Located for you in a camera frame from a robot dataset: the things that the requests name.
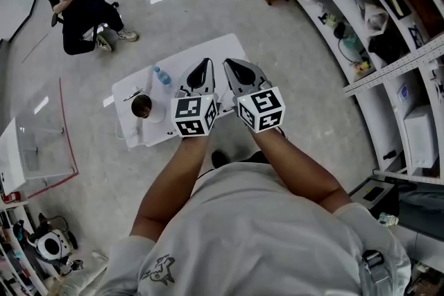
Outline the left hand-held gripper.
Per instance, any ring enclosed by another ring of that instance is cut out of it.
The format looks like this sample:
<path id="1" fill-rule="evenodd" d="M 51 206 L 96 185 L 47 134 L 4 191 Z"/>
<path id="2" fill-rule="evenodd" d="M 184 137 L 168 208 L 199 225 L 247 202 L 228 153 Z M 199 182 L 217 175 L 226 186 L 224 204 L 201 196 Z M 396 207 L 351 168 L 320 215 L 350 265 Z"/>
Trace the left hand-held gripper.
<path id="1" fill-rule="evenodd" d="M 219 115 L 214 65 L 210 58 L 198 60 L 180 76 L 171 99 L 171 120 L 180 137 L 208 136 Z"/>

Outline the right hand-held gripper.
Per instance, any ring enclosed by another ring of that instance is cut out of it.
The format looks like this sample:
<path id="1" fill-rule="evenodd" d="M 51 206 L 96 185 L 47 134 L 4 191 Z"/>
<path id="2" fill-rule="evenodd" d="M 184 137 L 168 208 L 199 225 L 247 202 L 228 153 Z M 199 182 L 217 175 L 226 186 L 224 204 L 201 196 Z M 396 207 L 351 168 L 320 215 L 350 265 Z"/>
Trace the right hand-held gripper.
<path id="1" fill-rule="evenodd" d="M 223 66 L 233 94 L 240 96 L 238 117 L 255 133 L 282 125 L 284 101 L 278 87 L 271 87 L 264 72 L 256 64 L 235 58 L 227 58 Z"/>

